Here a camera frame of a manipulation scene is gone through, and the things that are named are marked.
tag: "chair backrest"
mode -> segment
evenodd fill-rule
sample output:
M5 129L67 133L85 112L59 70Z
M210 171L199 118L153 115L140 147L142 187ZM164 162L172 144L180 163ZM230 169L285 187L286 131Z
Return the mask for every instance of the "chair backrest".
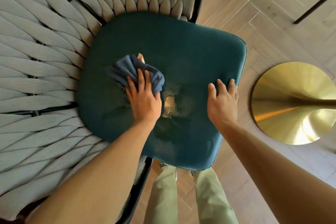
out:
M99 29L124 12L196 22L201 0L0 0L0 218L14 220L106 146L78 117Z

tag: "gold table base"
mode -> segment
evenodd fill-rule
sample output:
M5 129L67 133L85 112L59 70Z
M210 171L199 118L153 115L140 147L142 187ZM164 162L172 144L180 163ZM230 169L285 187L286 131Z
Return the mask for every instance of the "gold table base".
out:
M259 78L251 107L258 127L269 137L286 144L307 144L333 128L336 86L316 66L283 63Z

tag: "floor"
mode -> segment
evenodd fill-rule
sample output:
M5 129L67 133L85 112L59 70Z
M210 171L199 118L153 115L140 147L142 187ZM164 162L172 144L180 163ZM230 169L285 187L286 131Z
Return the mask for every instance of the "floor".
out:
M318 0L203 0L198 24L238 35L248 45L239 84L238 122L281 154L336 187L336 131L304 146L288 146L264 135L251 119L251 87L267 69L287 61L323 69L336 83L336 0L327 1L299 25L292 22ZM223 141L213 164L240 224L277 223L263 197L229 145ZM149 174L132 224L143 223L157 162ZM178 169L179 223L198 223L194 181Z

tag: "pant leg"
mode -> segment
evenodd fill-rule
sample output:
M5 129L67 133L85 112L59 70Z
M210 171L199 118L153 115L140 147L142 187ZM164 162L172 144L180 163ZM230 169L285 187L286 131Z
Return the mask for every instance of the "pant leg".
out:
M177 224L175 167L162 167L162 173L153 183L144 224Z
M193 172L199 224L238 224L215 171Z

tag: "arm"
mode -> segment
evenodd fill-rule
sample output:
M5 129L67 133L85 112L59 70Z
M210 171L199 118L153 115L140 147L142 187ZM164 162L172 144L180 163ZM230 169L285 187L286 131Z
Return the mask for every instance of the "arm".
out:
M335 223L336 190L237 124L237 87L209 84L208 116L249 173L280 224Z
M139 91L128 78L133 126L57 189L28 224L115 222L132 188L142 148L161 115L160 93L153 96L148 71L145 76L146 83L139 69Z

